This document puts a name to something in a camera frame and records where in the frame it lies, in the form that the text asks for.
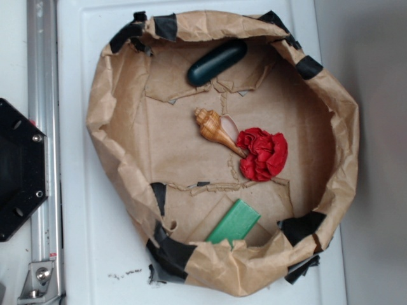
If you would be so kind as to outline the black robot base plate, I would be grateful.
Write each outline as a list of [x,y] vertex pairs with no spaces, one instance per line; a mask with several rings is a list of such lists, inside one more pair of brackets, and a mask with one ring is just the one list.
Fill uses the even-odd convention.
[[1,241],[8,241],[48,197],[46,135],[1,99]]

